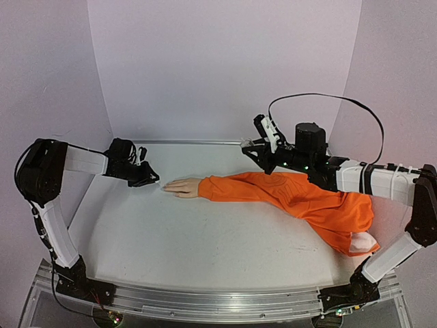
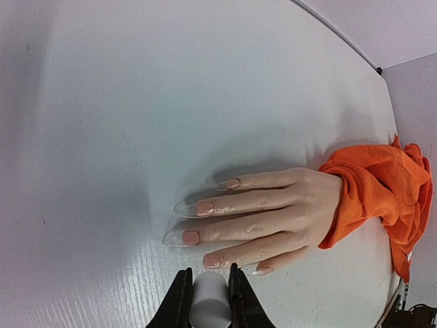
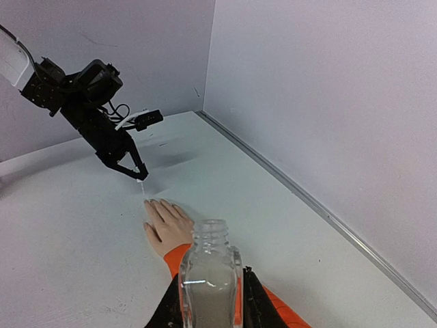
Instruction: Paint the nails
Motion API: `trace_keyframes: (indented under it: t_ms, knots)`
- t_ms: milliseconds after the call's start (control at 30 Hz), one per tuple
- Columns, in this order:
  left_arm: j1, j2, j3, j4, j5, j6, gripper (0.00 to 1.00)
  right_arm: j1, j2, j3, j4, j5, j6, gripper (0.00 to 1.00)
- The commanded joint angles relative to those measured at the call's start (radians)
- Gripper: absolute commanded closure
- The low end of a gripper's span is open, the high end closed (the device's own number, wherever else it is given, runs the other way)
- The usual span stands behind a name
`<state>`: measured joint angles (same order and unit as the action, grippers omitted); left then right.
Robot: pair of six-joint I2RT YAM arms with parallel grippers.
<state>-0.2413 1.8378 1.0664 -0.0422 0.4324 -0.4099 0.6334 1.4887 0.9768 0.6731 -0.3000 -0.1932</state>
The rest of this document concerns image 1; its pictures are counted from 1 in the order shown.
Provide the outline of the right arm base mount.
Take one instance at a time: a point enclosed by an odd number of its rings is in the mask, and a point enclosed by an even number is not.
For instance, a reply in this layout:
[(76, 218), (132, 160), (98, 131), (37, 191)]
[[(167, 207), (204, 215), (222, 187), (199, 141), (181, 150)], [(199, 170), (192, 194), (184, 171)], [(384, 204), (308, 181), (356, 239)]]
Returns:
[(318, 299), (322, 302), (324, 314), (362, 306), (380, 298), (378, 290), (380, 282), (370, 282), (363, 274), (366, 262), (367, 260), (355, 269), (348, 284), (327, 287), (319, 291)]

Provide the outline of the clear nail polish bottle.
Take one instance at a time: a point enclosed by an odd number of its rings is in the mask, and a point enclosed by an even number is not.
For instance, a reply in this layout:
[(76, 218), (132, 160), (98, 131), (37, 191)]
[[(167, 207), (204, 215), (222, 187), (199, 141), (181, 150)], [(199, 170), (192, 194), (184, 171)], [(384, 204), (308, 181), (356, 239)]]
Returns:
[(248, 138), (248, 139), (242, 139), (240, 142), (240, 147), (241, 148), (248, 148), (248, 147), (253, 147), (255, 144), (253, 142), (252, 139)]

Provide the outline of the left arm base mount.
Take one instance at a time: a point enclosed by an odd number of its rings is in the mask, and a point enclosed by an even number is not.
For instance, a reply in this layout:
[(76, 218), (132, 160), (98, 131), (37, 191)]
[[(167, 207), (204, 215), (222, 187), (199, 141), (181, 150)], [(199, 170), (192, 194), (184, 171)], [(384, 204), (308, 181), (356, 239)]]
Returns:
[(55, 262), (54, 271), (58, 276), (55, 292), (75, 299), (94, 302), (103, 307), (113, 304), (115, 285), (88, 278), (82, 256), (79, 256), (71, 268), (62, 267)]

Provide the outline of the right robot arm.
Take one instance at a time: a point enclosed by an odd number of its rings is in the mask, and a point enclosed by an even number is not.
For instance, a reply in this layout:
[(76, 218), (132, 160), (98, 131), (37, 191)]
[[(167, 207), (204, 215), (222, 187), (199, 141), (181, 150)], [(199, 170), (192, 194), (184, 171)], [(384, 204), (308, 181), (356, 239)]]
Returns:
[(254, 120), (259, 139), (241, 144), (247, 155), (265, 174), (276, 167), (307, 175), (310, 183), (332, 192), (361, 193), (400, 202), (411, 207), (411, 219), (404, 233), (372, 255), (360, 276), (379, 282), (416, 251), (436, 243), (436, 169), (402, 165), (376, 165), (327, 153), (326, 133), (315, 123), (296, 125), (293, 144), (264, 115)]

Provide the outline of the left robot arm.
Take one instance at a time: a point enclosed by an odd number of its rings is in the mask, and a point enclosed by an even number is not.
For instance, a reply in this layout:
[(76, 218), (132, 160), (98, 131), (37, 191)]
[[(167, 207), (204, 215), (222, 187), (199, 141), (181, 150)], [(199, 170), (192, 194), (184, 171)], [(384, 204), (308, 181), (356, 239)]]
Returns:
[(104, 152), (55, 139), (37, 139), (23, 152), (14, 169), (14, 182), (56, 265), (71, 269), (81, 259), (60, 206), (64, 173), (104, 176), (123, 180), (129, 187), (143, 187), (160, 180), (146, 156), (146, 148), (120, 138)]

